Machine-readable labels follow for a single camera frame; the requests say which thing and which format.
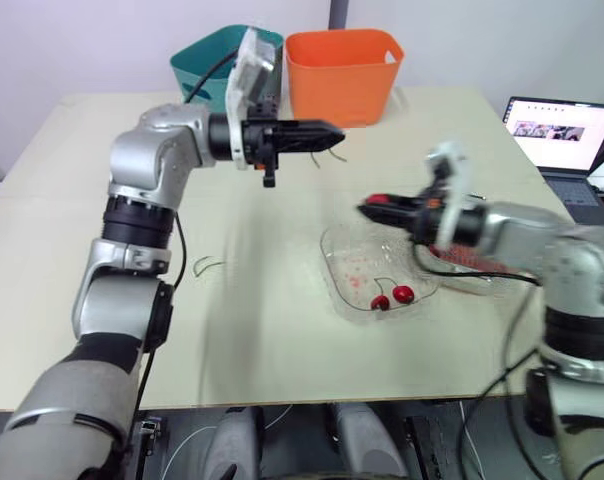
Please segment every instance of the white wall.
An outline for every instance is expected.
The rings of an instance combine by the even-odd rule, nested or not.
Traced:
[[[0,0],[0,169],[62,95],[177,89],[169,58],[218,28],[326,28],[329,0]]]
[[[604,102],[604,0],[351,0],[347,26],[395,37],[399,84],[473,85],[499,115],[511,95]]]
[[[329,0],[0,0],[0,170],[62,95],[176,89],[169,58],[233,23],[326,28]],[[349,27],[392,33],[400,84],[604,101],[604,0],[351,0]]]

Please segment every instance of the laptop keyboard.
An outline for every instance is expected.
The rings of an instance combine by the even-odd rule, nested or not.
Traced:
[[[579,205],[582,207],[597,207],[593,192],[583,182],[571,182],[566,180],[546,179],[549,187],[553,189],[560,199],[567,205]]]

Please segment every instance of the tabletop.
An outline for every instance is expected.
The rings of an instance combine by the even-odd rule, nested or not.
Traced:
[[[109,150],[145,110],[176,93],[65,97],[0,188],[0,410],[73,348],[71,307],[106,204]],[[482,96],[457,87],[405,87],[381,121],[347,131],[334,151],[282,155],[277,188],[231,162],[192,172],[180,216],[187,275],[174,297],[144,408],[475,395],[497,374],[523,286],[480,297],[440,288],[423,314],[358,323],[337,315],[319,242],[335,224],[363,222],[368,194],[413,195],[427,185],[427,152],[459,142],[473,191],[569,218]],[[170,282],[179,268],[174,236]],[[196,278],[193,263],[224,264]],[[512,351],[541,333],[536,297]],[[522,372],[514,380],[521,390]]]

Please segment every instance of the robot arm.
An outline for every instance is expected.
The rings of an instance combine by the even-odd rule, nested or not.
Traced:
[[[344,138],[325,122],[278,121],[272,105],[253,104],[271,54],[249,30],[229,79],[228,115],[164,105],[115,141],[102,235],[72,312],[78,343],[37,380],[0,435],[0,479],[121,475],[141,358],[164,343],[170,325],[173,287],[158,276],[168,271],[193,169],[233,159],[263,169],[272,187],[279,153],[321,151]]]
[[[428,164],[434,180],[420,196],[375,194],[358,208],[377,223],[407,230],[416,243],[475,247],[540,281],[544,368],[529,375],[527,420],[544,419],[554,432],[567,479],[604,479],[604,227],[467,197],[466,159],[451,145],[440,146]]]

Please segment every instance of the plastic bin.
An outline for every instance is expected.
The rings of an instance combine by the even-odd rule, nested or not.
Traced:
[[[368,224],[334,225],[322,234],[320,250],[333,306],[343,318],[356,323],[425,318],[439,279],[413,264],[404,231]],[[398,285],[413,290],[413,303],[393,298]],[[371,309],[371,300],[380,294],[390,301],[386,311]]]
[[[200,77],[211,66],[232,50],[238,48],[242,42],[247,25],[229,25],[195,42],[193,45],[176,53],[171,57],[171,67],[180,85],[184,96],[193,89]],[[261,98],[280,101],[280,86],[282,83],[282,35],[268,30],[252,27],[258,32],[261,40],[267,41],[275,47],[275,68],[264,86]],[[202,86],[195,96],[199,102],[206,103],[212,112],[225,111],[224,95],[233,62],[219,68],[211,78]]]
[[[376,123],[404,58],[381,30],[327,30],[286,40],[295,118],[319,118],[340,127]]]

